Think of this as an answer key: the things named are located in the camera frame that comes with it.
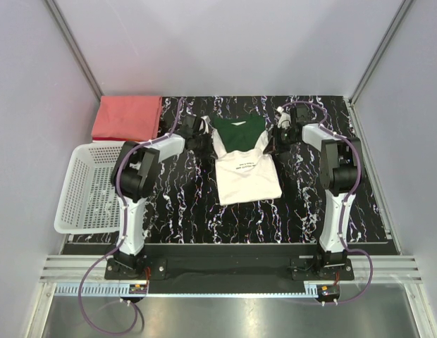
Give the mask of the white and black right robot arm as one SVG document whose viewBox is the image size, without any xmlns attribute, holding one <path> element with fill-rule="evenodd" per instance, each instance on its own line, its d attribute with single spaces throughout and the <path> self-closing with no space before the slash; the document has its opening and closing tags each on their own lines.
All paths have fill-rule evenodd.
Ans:
<svg viewBox="0 0 437 338">
<path fill-rule="evenodd" d="M 347 263 L 350 210 L 364 177 L 361 142 L 328 129 L 323 120 L 311 121 L 307 110 L 294 103 L 279 106 L 277 112 L 266 153 L 281 153 L 300 142 L 320 152 L 319 180 L 326 193 L 324 226 L 312 262 L 302 271 L 321 279 L 335 278 Z"/>
</svg>

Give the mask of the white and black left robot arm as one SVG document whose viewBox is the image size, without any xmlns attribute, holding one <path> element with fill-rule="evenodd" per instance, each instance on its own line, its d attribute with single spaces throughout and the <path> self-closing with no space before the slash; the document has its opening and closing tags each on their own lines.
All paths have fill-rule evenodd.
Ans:
<svg viewBox="0 0 437 338">
<path fill-rule="evenodd" d="M 124 142 L 111 174 L 119 202 L 119 235 L 109 270 L 119 270 L 131 279 L 139 278 L 149 269 L 144 262 L 143 217 L 147 200 L 159 176 L 159 164 L 184 151 L 209 155 L 210 119 L 189 115 L 179 129 L 147 142 Z"/>
</svg>

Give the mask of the white and green raglan t-shirt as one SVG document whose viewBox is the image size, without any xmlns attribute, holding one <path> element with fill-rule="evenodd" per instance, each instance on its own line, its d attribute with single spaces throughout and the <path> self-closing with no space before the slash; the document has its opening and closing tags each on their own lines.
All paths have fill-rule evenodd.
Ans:
<svg viewBox="0 0 437 338">
<path fill-rule="evenodd" d="M 222 206 L 278 199 L 282 195 L 271 154 L 266 121 L 260 115 L 215 117 L 211 143 L 216 155 L 216 185 Z"/>
</svg>

